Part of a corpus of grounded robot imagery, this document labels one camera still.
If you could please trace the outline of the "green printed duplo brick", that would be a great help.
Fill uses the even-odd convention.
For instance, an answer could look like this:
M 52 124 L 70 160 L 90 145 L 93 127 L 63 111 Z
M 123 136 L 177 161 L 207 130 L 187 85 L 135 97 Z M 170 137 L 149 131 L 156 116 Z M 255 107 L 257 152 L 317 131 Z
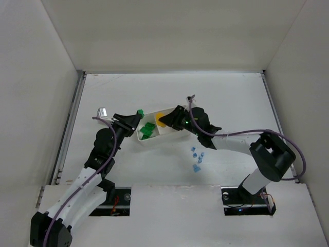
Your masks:
M 137 114 L 140 115 L 140 119 L 144 118 L 144 111 L 142 109 L 137 110 Z

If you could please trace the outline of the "green duplo base plate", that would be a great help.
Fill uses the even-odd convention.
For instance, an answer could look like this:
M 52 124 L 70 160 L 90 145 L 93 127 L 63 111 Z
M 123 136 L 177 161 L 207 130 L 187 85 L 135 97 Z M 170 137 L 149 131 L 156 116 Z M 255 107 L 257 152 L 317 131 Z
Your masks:
M 148 129 L 148 128 L 146 128 L 146 127 L 142 127 L 142 128 L 140 129 L 140 132 L 141 132 L 143 135 L 146 135 L 146 136 L 148 136 L 148 137 L 150 137 L 150 136 L 153 134 L 153 131 L 150 130 L 150 129 Z

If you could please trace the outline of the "green square duplo brick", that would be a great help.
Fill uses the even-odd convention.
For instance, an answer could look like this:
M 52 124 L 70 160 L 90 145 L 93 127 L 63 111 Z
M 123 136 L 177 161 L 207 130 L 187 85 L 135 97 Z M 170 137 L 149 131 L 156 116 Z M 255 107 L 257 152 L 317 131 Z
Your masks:
M 144 127 L 150 131 L 153 131 L 156 128 L 156 125 L 154 123 L 151 122 L 147 122 Z

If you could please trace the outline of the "small green duplo plate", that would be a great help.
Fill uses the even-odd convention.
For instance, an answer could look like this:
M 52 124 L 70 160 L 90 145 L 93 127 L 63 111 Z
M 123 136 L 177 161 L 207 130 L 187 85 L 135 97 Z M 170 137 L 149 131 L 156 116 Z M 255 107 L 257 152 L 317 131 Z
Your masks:
M 144 135 L 142 136 L 141 139 L 144 140 L 144 139 L 149 139 L 149 138 L 150 138 L 150 137 L 149 137 L 148 135 L 145 135 L 145 134 L 144 134 Z

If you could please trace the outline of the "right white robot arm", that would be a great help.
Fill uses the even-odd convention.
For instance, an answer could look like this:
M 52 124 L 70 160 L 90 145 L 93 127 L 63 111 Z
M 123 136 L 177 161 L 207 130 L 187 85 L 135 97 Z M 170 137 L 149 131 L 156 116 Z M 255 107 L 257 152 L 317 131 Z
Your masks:
M 244 201 L 259 194 L 269 183 L 281 181 L 296 159 L 294 152 L 276 134 L 269 131 L 260 134 L 223 134 L 221 128 L 212 125 L 204 109 L 199 107 L 187 110 L 179 105 L 171 113 L 158 117 L 158 121 L 174 130 L 187 130 L 195 134 L 206 148 L 252 156 L 257 169 L 236 190 L 237 196 Z

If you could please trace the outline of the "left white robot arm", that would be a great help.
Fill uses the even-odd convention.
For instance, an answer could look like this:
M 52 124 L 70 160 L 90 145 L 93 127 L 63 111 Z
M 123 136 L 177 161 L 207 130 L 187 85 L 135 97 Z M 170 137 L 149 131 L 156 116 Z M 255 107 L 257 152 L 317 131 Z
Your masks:
M 96 134 L 94 147 L 78 177 L 57 202 L 45 212 L 36 212 L 30 225 L 31 246 L 70 246 L 72 237 L 82 222 L 115 194 L 115 183 L 106 179 L 114 157 L 126 137 L 134 134 L 143 118 L 114 114 L 111 120 L 95 119 L 107 125 Z

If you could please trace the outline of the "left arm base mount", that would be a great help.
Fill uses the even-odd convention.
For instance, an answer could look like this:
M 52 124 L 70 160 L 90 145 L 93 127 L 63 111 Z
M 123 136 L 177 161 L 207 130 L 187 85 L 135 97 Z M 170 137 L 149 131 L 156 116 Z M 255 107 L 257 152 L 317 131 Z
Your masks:
M 91 213 L 91 217 L 122 217 L 130 215 L 131 187 L 116 187 L 113 196 L 99 205 Z

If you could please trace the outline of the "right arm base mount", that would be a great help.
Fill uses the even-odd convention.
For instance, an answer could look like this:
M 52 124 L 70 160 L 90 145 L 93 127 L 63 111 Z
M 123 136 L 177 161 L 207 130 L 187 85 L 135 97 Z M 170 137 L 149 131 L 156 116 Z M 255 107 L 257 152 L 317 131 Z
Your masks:
M 221 193 L 225 216 L 273 216 L 277 210 L 272 195 L 265 187 L 254 195 L 238 186 L 222 187 Z

